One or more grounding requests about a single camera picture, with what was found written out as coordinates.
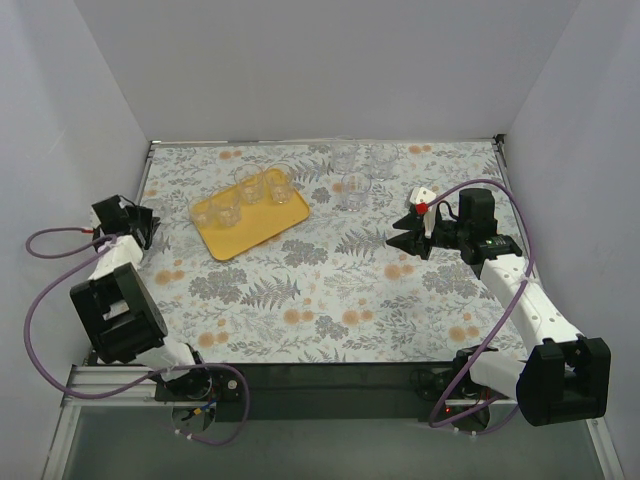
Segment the clear drinking glass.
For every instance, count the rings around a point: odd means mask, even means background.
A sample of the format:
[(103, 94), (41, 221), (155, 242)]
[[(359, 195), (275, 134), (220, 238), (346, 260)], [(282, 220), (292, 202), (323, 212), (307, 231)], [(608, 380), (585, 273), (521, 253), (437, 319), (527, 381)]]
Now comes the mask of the clear drinking glass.
[(233, 227), (241, 221), (240, 199), (236, 187), (221, 191), (212, 197), (216, 220), (222, 227)]

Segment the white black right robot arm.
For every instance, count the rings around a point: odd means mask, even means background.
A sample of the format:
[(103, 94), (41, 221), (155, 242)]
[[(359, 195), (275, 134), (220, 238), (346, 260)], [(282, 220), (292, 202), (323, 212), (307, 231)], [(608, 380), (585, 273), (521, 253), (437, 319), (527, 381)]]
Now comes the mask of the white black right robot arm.
[(414, 188), (407, 214), (393, 225), (399, 233), (387, 242), (423, 260), (435, 248), (458, 251), (505, 309), (480, 345), (456, 354), (429, 424), (445, 426), (436, 416), (453, 393), (513, 399), (533, 426), (600, 418), (608, 402), (610, 348), (569, 322), (532, 279), (532, 254), (499, 233), (487, 186), (485, 180), (457, 186), (458, 208), (447, 218), (440, 211), (444, 196)]

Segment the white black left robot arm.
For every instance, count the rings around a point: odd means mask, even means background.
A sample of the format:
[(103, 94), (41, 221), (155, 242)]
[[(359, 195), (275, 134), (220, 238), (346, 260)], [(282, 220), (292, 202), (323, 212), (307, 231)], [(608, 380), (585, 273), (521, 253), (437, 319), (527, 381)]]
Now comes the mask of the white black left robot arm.
[(195, 366), (196, 351), (168, 334), (164, 318), (141, 279), (138, 268), (160, 225), (149, 207), (120, 195), (91, 206), (96, 248), (101, 255), (93, 273), (74, 286), (70, 298), (100, 360), (106, 364), (144, 365), (172, 394), (203, 399), (211, 376)]

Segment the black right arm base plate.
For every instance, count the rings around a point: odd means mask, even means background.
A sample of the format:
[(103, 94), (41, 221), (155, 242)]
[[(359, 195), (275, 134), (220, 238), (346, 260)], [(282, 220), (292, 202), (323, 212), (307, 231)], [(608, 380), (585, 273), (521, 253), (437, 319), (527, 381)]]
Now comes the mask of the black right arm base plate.
[(435, 409), (455, 373), (450, 368), (417, 368), (409, 375), (409, 382), (417, 397), (427, 403), (428, 412), (419, 422), (432, 427), (433, 423), (447, 421), (443, 428), (462, 430), (468, 433), (489, 429), (491, 420), (489, 401), (507, 397), (489, 387), (479, 386), (463, 379), (449, 394), (444, 403)]

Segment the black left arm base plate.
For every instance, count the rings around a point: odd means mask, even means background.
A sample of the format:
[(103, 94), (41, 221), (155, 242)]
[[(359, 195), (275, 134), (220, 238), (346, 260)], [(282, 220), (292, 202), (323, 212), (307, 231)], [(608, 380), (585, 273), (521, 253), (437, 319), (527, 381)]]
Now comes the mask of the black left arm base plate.
[(217, 407), (242, 399), (241, 386), (232, 372), (194, 369), (171, 381), (158, 377), (154, 400), (172, 403), (172, 421), (188, 432), (204, 432), (215, 421)]

